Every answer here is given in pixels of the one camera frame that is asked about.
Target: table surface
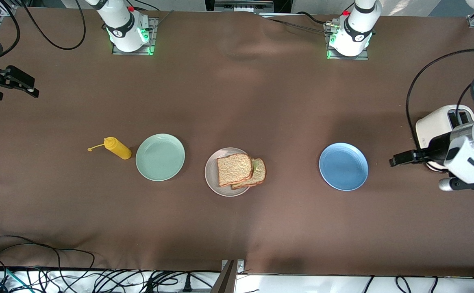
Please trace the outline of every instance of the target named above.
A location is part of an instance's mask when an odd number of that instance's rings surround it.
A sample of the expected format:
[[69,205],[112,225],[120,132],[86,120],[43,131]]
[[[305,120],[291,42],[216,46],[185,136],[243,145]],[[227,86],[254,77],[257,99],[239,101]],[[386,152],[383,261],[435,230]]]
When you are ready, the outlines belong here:
[[[76,10],[32,10],[57,44],[79,40]],[[253,272],[474,275],[474,192],[442,192],[444,175],[388,163],[413,148],[404,113],[412,78],[438,56],[474,48],[463,18],[382,17],[369,61],[337,61],[317,33],[251,13],[173,12],[154,56],[113,56],[99,15],[85,15],[86,41],[63,51],[17,13],[21,41],[0,68],[35,77],[40,98],[5,90],[0,102],[0,235],[92,251],[95,267],[220,269],[244,258]],[[319,28],[302,15],[282,19]],[[10,20],[0,39],[14,39]],[[414,121],[455,104],[473,76],[474,53],[431,67],[412,95]],[[156,133],[185,146],[168,181],[142,177],[134,156],[87,152],[113,136],[135,154]],[[317,160],[334,142],[365,154],[360,189],[321,178]],[[213,193],[204,166],[225,147],[263,158],[265,183],[236,198]],[[56,265],[36,247],[0,258]],[[73,252],[62,259],[88,264]]]

